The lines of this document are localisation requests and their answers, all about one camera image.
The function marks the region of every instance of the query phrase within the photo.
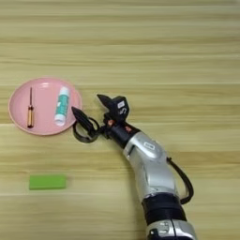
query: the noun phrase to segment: white tube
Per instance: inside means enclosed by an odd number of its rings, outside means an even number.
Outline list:
[[[62,127],[67,120],[69,93],[70,93],[69,89],[63,86],[58,95],[54,121],[55,124],[59,127]]]

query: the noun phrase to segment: robotic arm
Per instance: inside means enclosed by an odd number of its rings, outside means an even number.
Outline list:
[[[104,114],[104,126],[100,127],[95,119],[72,107],[77,119],[73,126],[75,137],[83,143],[91,143],[103,134],[123,149],[124,156],[135,172],[139,199],[147,223],[147,240],[197,240],[181,205],[189,202],[193,196],[193,187],[188,177],[167,157],[157,142],[126,122],[129,106],[125,97],[111,99],[103,95],[97,96],[109,110]],[[89,137],[78,133],[78,123],[88,132]],[[172,165],[186,184],[188,196],[181,201],[169,165]]]

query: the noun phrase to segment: screwdriver handle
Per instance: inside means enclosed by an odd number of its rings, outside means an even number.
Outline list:
[[[28,106],[27,127],[28,128],[34,127],[34,107],[32,105]]]

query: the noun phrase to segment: black joint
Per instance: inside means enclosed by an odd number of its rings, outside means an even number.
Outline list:
[[[147,225],[166,219],[187,221],[179,199],[172,194],[161,193],[148,197],[142,201],[142,206]]]
[[[114,140],[121,148],[125,148],[129,140],[137,132],[139,132],[139,130],[128,123],[123,125],[112,124],[112,126],[106,125],[104,136],[107,139],[110,138]]]

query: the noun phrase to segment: green sponge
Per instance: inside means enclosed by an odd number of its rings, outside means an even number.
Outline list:
[[[64,188],[66,188],[66,177],[63,174],[30,176],[30,190],[53,190]]]

